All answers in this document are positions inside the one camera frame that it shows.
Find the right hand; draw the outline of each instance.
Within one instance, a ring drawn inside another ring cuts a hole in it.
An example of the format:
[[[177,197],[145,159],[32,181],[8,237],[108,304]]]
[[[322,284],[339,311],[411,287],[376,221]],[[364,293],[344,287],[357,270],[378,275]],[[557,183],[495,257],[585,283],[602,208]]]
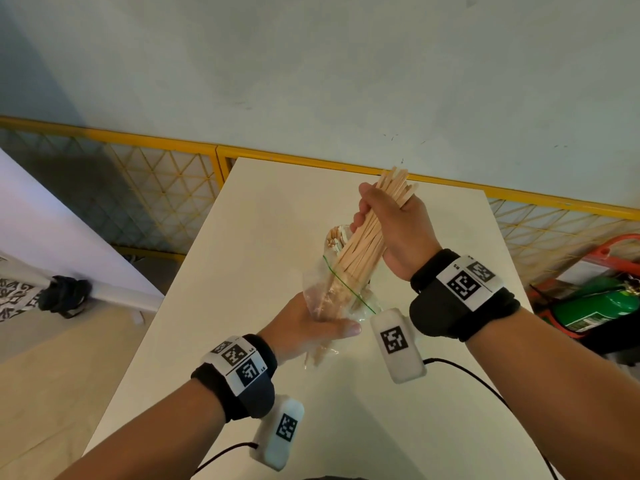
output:
[[[368,211],[373,210],[387,245],[385,263],[398,278],[411,280],[416,271],[442,250],[424,202],[414,195],[401,209],[387,193],[371,184],[360,184],[358,190],[362,199],[353,216],[351,231],[363,225]]]

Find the black cable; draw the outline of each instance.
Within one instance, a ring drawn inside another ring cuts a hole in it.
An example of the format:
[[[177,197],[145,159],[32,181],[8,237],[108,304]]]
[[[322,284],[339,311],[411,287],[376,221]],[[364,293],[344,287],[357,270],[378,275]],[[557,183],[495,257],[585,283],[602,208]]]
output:
[[[436,358],[436,357],[432,357],[432,358],[428,358],[428,359],[424,359],[422,361],[425,365],[429,364],[429,363],[434,363],[434,362],[442,362],[442,363],[448,363],[449,365],[452,365],[453,367],[455,367],[456,369],[459,369],[462,372],[466,372],[468,373],[471,377],[473,377],[473,379],[475,379],[476,381],[480,382],[480,384],[482,384],[484,387],[486,387],[487,389],[489,389],[492,394],[494,396],[496,396],[498,399],[500,399],[500,402],[502,404],[504,404],[505,406],[507,406],[507,409],[509,411],[511,411],[511,408],[509,407],[509,405],[507,404],[507,401],[504,400],[504,398],[500,395],[500,393],[498,393],[498,391],[496,391],[496,389],[494,389],[493,387],[489,386],[489,384],[487,384],[486,382],[484,382],[484,380],[480,379],[478,376],[476,376],[473,372],[469,371],[468,369],[462,367],[461,365],[458,365],[455,362],[452,362],[450,360],[447,359],[441,359],[441,358]],[[542,454],[542,452],[540,450],[538,450],[540,452],[540,456],[542,456],[542,459],[545,460],[545,463],[547,464],[547,468],[549,469],[549,473],[551,473],[551,476],[553,477],[554,480],[558,480],[558,477],[556,475],[556,471],[554,470],[554,468],[551,466],[551,463],[549,462],[549,460],[547,459],[546,456],[544,456]]]
[[[210,464],[213,460],[217,460],[219,459],[222,455],[224,455],[224,453],[229,453],[231,450],[235,450],[236,448],[240,448],[241,446],[249,446],[249,448],[253,448],[254,450],[256,448],[258,448],[258,443],[253,443],[253,442],[246,442],[246,443],[238,443],[236,445],[233,446],[229,446],[229,448],[222,450],[220,453],[218,453],[217,455],[215,455],[212,459],[210,460],[206,460],[201,466],[198,467],[198,469],[193,473],[193,475],[196,475],[196,473],[198,473],[199,471],[201,471],[201,469],[203,469],[204,467],[206,467],[208,464]]]

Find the hand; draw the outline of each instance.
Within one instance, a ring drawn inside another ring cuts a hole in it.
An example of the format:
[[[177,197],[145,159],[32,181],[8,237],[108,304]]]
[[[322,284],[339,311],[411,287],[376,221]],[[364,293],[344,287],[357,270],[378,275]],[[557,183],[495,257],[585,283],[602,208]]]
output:
[[[361,331],[360,324],[352,320],[316,322],[309,314],[305,297],[298,293],[258,335],[281,365],[324,342],[354,337]]]
[[[409,281],[429,259],[442,250],[436,239],[424,202],[415,195],[400,209],[388,194],[371,184],[360,184],[359,212],[353,216],[351,231],[364,224],[372,209],[382,226],[387,245],[383,258],[400,279]]]

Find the left hand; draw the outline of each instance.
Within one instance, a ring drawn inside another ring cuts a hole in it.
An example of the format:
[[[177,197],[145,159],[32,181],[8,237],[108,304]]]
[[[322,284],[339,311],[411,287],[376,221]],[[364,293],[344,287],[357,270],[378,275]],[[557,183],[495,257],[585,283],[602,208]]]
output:
[[[258,335],[282,365],[324,342],[354,337],[361,331],[360,324],[352,320],[316,322],[309,314],[304,295],[298,293]]]

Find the green string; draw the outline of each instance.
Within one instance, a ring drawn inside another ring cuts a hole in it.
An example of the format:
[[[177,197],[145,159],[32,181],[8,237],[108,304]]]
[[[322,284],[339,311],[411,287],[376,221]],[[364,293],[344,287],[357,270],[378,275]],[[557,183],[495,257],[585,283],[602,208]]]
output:
[[[362,297],[361,297],[358,293],[356,293],[354,290],[352,290],[351,288],[349,288],[349,287],[347,286],[347,283],[345,283],[344,281],[342,281],[342,280],[340,279],[340,276],[338,276],[338,275],[335,273],[335,271],[331,269],[331,266],[329,266],[329,261],[327,261],[327,259],[326,259],[326,256],[325,256],[325,255],[323,255],[323,259],[324,259],[324,262],[326,263],[327,268],[329,268],[329,271],[331,271],[331,272],[333,273],[333,275],[334,275],[336,278],[338,278],[338,281],[340,281],[340,282],[341,282],[341,283],[342,283],[342,284],[347,288],[347,290],[349,290],[350,292],[352,292],[352,293],[355,295],[355,297],[356,297],[356,298],[358,298],[361,302],[363,302],[364,306],[366,306],[368,309],[370,309],[370,310],[371,310],[371,313],[373,313],[374,315],[376,315],[376,313],[373,311],[373,308],[372,308],[372,307],[370,307],[370,306],[368,306],[368,305],[367,305],[367,302],[366,302],[366,301],[364,301],[364,300],[362,299]]]

